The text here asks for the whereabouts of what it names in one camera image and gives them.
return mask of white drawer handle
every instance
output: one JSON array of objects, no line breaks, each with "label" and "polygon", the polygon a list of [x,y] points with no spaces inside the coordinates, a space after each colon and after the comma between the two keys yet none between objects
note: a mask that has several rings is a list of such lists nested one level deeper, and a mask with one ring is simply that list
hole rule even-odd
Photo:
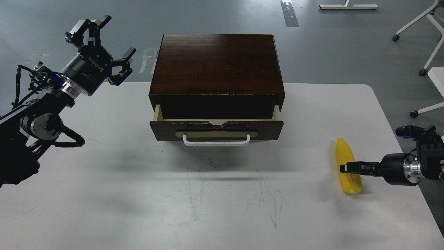
[{"label": "white drawer handle", "polygon": [[250,134],[245,141],[189,141],[183,134],[183,143],[189,147],[240,147],[247,146],[250,142]]}]

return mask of black robotic arm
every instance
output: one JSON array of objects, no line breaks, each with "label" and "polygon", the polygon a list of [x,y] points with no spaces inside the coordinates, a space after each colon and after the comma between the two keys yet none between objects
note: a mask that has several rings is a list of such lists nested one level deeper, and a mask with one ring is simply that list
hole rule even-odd
[{"label": "black robotic arm", "polygon": [[[120,85],[131,73],[131,57],[136,52],[129,48],[121,59],[114,60],[100,44],[100,30],[111,19],[82,19],[65,40],[73,44],[78,53],[60,71],[54,72],[39,62],[34,69],[17,66],[16,99],[12,110],[0,117],[0,187],[18,184],[38,172],[38,159],[50,146],[79,147],[85,140],[63,124],[59,113],[72,107],[81,94],[91,96],[108,79],[112,85]],[[87,44],[83,34],[88,30]],[[122,67],[112,75],[113,67]],[[19,100],[21,70],[29,71],[30,93]],[[56,141],[61,133],[74,142]],[[37,140],[27,146],[28,137]]]}]

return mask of robotiq logo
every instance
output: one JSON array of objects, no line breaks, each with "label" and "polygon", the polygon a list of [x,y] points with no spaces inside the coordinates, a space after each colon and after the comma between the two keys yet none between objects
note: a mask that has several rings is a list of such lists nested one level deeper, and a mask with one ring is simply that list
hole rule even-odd
[{"label": "robotiq logo", "polygon": [[88,60],[98,69],[98,70],[100,70],[100,72],[102,72],[103,70],[105,70],[104,68],[102,68],[98,63],[96,63],[93,59],[92,59],[92,57],[90,56],[89,58],[88,58]]}]

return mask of open drawer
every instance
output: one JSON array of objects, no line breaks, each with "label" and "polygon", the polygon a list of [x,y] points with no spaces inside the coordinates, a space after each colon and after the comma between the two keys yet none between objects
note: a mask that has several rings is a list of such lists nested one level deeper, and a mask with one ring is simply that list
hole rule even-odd
[{"label": "open drawer", "polygon": [[279,106],[270,119],[173,119],[164,118],[156,105],[151,129],[158,141],[245,141],[277,140],[284,125]]}]

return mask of chair leg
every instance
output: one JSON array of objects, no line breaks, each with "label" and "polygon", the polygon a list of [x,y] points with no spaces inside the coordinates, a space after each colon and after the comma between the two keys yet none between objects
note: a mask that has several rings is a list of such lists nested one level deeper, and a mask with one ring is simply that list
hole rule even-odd
[{"label": "chair leg", "polygon": [[420,110],[418,110],[418,114],[422,114],[422,113],[428,112],[430,110],[439,109],[442,107],[444,107],[444,102],[429,106],[427,108],[420,109]]},{"label": "chair leg", "polygon": [[419,16],[417,16],[412,21],[410,21],[410,23],[408,23],[406,26],[404,26],[400,30],[398,30],[396,32],[395,36],[401,34],[401,32],[403,32],[405,29],[410,27],[412,24],[416,23],[419,19],[423,18],[425,15],[429,14],[432,10],[434,10],[436,8],[436,6],[438,5],[438,2],[439,2],[439,0],[435,0],[435,2],[432,4],[432,6],[430,8],[428,8],[426,11],[421,13]]},{"label": "chair leg", "polygon": [[444,28],[433,18],[432,15],[428,14],[427,18],[430,20],[430,22],[441,32],[441,39],[438,45],[436,46],[435,50],[433,51],[432,55],[429,57],[428,61],[424,65],[424,70],[427,71],[428,66],[430,65],[431,61],[435,57],[436,53],[438,53],[438,50],[440,49],[441,45],[444,42]]}]

